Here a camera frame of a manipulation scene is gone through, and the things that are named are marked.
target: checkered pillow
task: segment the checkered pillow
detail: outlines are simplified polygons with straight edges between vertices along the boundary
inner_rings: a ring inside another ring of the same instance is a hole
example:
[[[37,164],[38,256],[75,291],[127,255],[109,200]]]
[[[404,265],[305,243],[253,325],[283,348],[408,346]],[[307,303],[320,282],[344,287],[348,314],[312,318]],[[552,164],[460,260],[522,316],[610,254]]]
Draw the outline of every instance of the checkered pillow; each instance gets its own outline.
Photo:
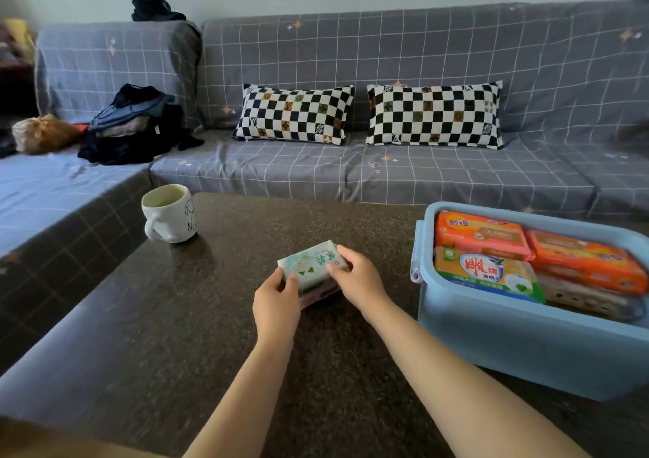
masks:
[[[243,86],[243,110],[237,138],[278,138],[333,143],[345,140],[345,119],[354,86],[328,90],[277,90]]]
[[[499,149],[502,81],[484,85],[368,85],[368,145],[452,145]]]

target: white mug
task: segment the white mug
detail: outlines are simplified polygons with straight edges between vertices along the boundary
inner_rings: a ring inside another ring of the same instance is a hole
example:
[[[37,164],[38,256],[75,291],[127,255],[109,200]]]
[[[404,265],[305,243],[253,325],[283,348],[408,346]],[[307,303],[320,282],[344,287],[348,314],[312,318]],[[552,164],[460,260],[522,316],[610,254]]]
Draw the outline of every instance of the white mug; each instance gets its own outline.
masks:
[[[149,239],[183,242],[196,234],[191,193],[182,184],[166,184],[149,191],[142,197],[142,211]]]

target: orange soap box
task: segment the orange soap box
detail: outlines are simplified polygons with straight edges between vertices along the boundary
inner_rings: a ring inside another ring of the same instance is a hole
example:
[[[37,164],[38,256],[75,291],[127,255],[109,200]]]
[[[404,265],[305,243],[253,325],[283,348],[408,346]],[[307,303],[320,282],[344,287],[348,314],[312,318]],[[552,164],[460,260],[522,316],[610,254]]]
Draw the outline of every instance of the orange soap box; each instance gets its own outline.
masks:
[[[518,261],[534,257],[520,225],[448,210],[437,215],[435,246]]]
[[[617,292],[645,294],[647,274],[625,250],[547,232],[527,231],[536,272]]]

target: table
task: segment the table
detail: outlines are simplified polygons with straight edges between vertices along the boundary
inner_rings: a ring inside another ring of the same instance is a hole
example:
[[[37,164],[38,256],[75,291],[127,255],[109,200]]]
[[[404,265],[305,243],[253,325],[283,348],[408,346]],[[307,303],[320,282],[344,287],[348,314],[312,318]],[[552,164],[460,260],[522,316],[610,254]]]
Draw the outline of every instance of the table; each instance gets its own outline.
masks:
[[[195,196],[199,235],[146,241],[0,378],[0,414],[181,455],[255,343],[253,292],[278,258],[364,251],[417,316],[424,207]],[[649,392],[596,404],[490,372],[594,457],[643,456]],[[377,334],[334,295],[305,310],[263,456],[451,457]]]

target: hand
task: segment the hand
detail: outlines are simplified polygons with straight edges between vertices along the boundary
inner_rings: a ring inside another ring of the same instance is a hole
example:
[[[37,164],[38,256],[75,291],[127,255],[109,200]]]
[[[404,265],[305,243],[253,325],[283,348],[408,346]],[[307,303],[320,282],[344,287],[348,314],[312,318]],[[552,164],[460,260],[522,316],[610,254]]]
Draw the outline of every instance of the hand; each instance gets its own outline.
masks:
[[[257,325],[258,344],[293,346],[293,337],[300,321],[297,275],[290,275],[284,290],[280,291],[282,275],[282,269],[277,267],[255,291],[253,316]]]
[[[327,271],[332,278],[338,282],[345,297],[360,309],[363,316],[367,317],[367,311],[372,308],[376,301],[389,300],[381,277],[369,259],[353,249],[337,246],[347,263],[350,263],[351,271],[345,272],[342,268],[327,263]]]

